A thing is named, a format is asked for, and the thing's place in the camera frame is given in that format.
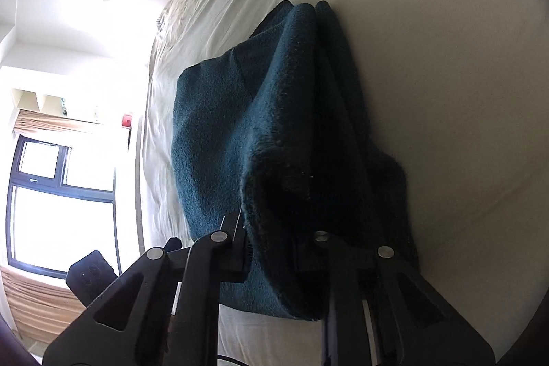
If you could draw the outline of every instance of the bed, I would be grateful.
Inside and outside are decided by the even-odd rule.
[[[248,38],[281,0],[171,0],[150,60],[144,245],[191,244],[170,164],[181,72]],[[290,0],[292,3],[319,0]],[[422,274],[501,357],[549,287],[549,0],[327,0],[374,139],[404,167]],[[220,310],[221,354],[319,364],[320,325]]]

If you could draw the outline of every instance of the beige curtain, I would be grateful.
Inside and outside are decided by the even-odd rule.
[[[65,117],[41,114],[21,109],[13,131],[56,145],[77,147],[84,145],[108,146],[121,149],[128,141],[128,130],[100,123],[82,122]]]
[[[85,309],[67,288],[0,267],[9,307],[21,335],[51,343]]]

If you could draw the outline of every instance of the dark window frame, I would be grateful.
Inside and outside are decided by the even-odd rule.
[[[21,172],[20,165],[23,158],[23,152],[25,144],[27,142],[40,143],[45,145],[57,146],[59,152],[57,154],[56,171],[53,179],[41,177],[39,175],[27,174]],[[113,176],[113,190],[104,191],[92,188],[83,188],[80,186],[72,186],[64,183],[65,170],[67,167],[67,160],[70,153],[70,149],[67,146],[56,145],[48,143],[46,141],[35,140],[29,137],[19,136],[17,145],[15,147],[15,154],[12,162],[12,169],[9,175],[8,197],[5,211],[5,239],[6,239],[6,251],[8,255],[8,265],[16,267],[30,273],[36,273],[39,275],[50,276],[52,278],[65,279],[67,272],[61,270],[54,270],[50,268],[40,267],[37,265],[27,264],[26,262],[18,261],[12,255],[12,201],[15,192],[15,187],[20,186],[33,191],[45,192],[47,194],[54,194],[57,196],[71,197],[73,199],[90,200],[93,202],[105,202],[112,203],[113,205],[113,228],[114,228],[114,244],[116,251],[116,263],[119,270],[119,274],[122,271],[120,264],[120,251],[118,247],[118,234],[116,229],[116,174]]]

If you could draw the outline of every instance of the black cable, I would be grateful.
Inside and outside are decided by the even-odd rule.
[[[241,362],[240,360],[235,360],[231,357],[225,357],[224,355],[218,355],[218,360],[225,360],[226,362],[232,364],[238,364],[238,366],[248,366],[248,364]]]

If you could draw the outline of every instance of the silver bolt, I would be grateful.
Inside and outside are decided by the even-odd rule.
[[[160,247],[151,248],[147,252],[147,258],[149,258],[151,261],[156,261],[157,259],[160,259],[164,255],[164,250]]]
[[[330,239],[328,232],[323,232],[322,230],[315,232],[315,241],[326,242],[328,239]]]
[[[229,235],[225,232],[215,232],[210,236],[213,242],[223,242]]]
[[[395,251],[387,245],[381,245],[381,247],[378,248],[378,255],[385,259],[391,259],[395,255]]]

